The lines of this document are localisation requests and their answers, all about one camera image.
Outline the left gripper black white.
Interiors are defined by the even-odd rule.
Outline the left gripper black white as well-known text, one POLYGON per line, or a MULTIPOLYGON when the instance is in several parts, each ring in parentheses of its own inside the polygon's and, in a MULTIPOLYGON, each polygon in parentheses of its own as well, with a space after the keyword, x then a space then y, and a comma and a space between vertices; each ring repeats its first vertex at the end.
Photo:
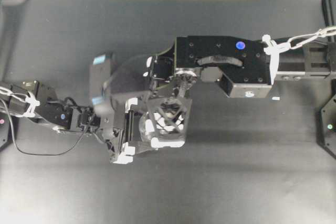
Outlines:
POLYGON ((108 149, 111 164, 130 164, 133 156, 149 156, 158 151, 150 142, 135 141, 132 139, 132 123, 135 116, 148 116, 149 96, 133 97, 123 102, 104 99, 101 115, 101 129, 104 142, 108 149))

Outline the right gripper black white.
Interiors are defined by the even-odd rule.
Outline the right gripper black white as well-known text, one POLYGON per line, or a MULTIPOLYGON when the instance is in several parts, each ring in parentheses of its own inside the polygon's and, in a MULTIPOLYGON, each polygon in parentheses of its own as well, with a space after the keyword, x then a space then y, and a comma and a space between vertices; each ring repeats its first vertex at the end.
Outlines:
POLYGON ((144 119, 144 139, 152 147, 182 147, 190 119, 192 99, 187 91, 197 82, 190 69, 175 69, 174 59, 150 56, 143 76, 153 97, 182 97, 149 99, 149 115, 144 119))

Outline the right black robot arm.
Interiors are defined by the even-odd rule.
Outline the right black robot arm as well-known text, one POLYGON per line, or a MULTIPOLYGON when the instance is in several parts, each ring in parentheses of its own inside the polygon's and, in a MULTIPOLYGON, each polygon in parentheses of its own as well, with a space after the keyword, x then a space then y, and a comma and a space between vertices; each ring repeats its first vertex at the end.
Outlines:
POLYGON ((264 98, 277 80, 335 76, 335 43, 312 35, 177 37, 171 48, 150 56, 146 68, 150 93, 143 98, 141 140, 154 149, 181 147, 197 81, 217 84, 229 98, 264 98))

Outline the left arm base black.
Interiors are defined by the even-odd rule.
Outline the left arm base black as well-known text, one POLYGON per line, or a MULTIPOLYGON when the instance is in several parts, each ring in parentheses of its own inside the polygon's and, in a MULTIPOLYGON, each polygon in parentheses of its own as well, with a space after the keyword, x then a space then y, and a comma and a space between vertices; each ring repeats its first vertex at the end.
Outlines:
MULTIPOLYGON (((14 114, 10 114, 12 117, 13 121, 13 127, 14 127, 14 135, 15 135, 15 140, 17 140, 18 137, 18 118, 14 116, 14 114)), ((6 113, 1 112, 1 125, 0 125, 0 131, 1 131, 1 151, 4 150, 6 147, 11 145, 13 143, 12 140, 12 131, 11 131, 11 126, 10 122, 8 119, 8 115, 6 113)))

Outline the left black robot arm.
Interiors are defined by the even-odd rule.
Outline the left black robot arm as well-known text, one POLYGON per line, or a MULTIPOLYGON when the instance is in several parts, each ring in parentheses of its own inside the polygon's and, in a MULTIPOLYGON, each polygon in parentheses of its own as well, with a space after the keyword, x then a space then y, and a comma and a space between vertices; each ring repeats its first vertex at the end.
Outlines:
POLYGON ((104 138, 101 120, 92 107, 80 106, 71 97, 60 100, 53 88, 36 80, 20 86, 1 82, 1 148, 16 143, 14 122, 26 118, 58 134, 78 135, 77 142, 92 136, 107 146, 111 163, 128 164, 134 155, 156 150, 149 142, 132 139, 134 116, 134 110, 128 111, 125 127, 112 128, 111 136, 104 138))

